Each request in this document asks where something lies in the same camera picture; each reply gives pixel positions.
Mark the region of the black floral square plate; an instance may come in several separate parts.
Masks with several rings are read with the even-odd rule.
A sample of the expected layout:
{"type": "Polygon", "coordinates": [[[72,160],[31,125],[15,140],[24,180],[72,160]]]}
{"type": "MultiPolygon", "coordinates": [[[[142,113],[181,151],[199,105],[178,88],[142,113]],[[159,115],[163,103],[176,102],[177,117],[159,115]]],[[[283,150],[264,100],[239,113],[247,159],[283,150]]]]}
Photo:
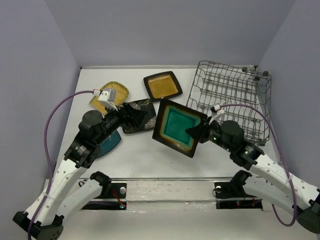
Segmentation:
{"type": "Polygon", "coordinates": [[[139,127],[124,126],[122,128],[124,134],[137,134],[140,132],[152,130],[155,127],[157,115],[150,98],[131,101],[128,104],[135,110],[145,111],[146,115],[144,116],[142,125],[140,125],[139,127]]]}

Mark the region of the yellow green striped plate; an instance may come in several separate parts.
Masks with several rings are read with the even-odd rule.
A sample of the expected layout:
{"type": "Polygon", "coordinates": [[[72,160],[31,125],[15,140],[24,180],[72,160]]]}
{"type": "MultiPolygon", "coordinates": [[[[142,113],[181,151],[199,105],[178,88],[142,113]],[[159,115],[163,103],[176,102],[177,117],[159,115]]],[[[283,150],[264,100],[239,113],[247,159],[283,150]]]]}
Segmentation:
{"type": "MultiPolygon", "coordinates": [[[[105,91],[108,88],[116,90],[115,101],[114,101],[114,104],[116,106],[121,105],[128,98],[130,93],[127,87],[125,87],[123,84],[117,81],[110,81],[106,83],[103,87],[100,88],[100,91],[105,91]]],[[[103,115],[107,114],[105,107],[103,106],[102,103],[98,101],[97,96],[94,96],[90,100],[89,104],[96,110],[100,111],[103,115]]]]}

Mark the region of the teal square plate black rim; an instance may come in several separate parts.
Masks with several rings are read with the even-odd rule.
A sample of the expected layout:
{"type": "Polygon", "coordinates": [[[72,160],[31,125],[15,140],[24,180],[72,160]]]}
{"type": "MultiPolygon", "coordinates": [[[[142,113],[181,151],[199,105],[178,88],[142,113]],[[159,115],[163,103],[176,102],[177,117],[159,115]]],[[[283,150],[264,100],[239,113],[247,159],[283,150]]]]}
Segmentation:
{"type": "Polygon", "coordinates": [[[160,100],[152,139],[193,158],[198,142],[186,133],[187,129],[198,126],[207,115],[172,100],[160,100]]]}

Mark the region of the dark teal blue plate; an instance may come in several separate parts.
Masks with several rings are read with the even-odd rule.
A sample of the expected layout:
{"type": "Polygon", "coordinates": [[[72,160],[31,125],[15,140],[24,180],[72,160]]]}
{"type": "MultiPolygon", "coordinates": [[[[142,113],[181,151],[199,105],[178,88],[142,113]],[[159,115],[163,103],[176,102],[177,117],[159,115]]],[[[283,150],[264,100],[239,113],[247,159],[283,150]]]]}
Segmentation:
{"type": "Polygon", "coordinates": [[[103,157],[104,155],[111,152],[114,148],[116,148],[121,142],[122,138],[119,132],[114,131],[108,139],[106,139],[100,146],[100,151],[97,155],[98,158],[103,157]]]}

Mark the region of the amber square plate black rim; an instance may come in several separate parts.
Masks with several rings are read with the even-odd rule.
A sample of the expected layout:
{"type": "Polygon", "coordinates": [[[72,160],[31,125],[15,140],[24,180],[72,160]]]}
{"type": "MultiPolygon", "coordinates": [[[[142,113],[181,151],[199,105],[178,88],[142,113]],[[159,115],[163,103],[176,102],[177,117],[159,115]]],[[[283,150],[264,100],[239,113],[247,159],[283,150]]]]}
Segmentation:
{"type": "Polygon", "coordinates": [[[150,100],[159,102],[162,98],[175,98],[183,94],[181,85],[172,71],[165,71],[143,78],[150,100]]]}

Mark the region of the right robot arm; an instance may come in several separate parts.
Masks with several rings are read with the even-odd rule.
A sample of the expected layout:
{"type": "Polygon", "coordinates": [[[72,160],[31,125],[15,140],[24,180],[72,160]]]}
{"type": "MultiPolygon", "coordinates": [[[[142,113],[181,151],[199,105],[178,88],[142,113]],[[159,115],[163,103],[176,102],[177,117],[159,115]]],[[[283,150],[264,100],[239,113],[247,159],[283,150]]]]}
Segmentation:
{"type": "Polygon", "coordinates": [[[232,120],[200,123],[186,133],[199,143],[211,141],[230,153],[230,159],[244,169],[245,178],[230,183],[235,196],[252,195],[285,210],[306,230],[320,232],[320,189],[307,183],[272,160],[262,149],[248,142],[244,130],[232,120]]]}

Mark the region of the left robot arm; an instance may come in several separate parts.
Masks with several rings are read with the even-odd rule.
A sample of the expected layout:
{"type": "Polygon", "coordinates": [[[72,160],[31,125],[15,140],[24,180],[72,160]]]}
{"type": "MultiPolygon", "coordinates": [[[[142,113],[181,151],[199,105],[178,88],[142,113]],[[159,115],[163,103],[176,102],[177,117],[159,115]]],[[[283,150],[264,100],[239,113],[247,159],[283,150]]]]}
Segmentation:
{"type": "Polygon", "coordinates": [[[77,180],[91,167],[101,152],[101,145],[119,127],[138,128],[147,111],[131,103],[109,110],[87,111],[78,125],[79,132],[64,154],[64,159],[49,179],[46,189],[25,211],[18,211],[13,221],[27,232],[28,239],[57,240],[64,224],[90,200],[110,194],[111,179],[97,171],[76,192],[69,194],[77,180]]]}

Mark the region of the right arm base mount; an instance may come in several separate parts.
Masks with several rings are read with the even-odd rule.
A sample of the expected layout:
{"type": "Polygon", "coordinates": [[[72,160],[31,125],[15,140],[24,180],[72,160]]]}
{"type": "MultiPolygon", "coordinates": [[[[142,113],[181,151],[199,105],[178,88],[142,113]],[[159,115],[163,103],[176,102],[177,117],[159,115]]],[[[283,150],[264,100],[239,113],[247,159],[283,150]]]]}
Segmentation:
{"type": "Polygon", "coordinates": [[[218,210],[263,209],[260,198],[245,193],[242,186],[228,181],[215,182],[212,195],[218,210]]]}

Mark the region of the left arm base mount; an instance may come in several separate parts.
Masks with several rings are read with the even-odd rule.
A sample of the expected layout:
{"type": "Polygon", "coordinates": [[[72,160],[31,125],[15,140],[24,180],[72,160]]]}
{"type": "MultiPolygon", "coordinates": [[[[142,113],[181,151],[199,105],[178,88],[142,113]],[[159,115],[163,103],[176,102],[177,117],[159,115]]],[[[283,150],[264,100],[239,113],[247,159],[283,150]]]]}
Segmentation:
{"type": "Polygon", "coordinates": [[[90,200],[82,210],[124,211],[127,209],[127,184],[113,182],[111,187],[104,187],[101,194],[90,200]]]}

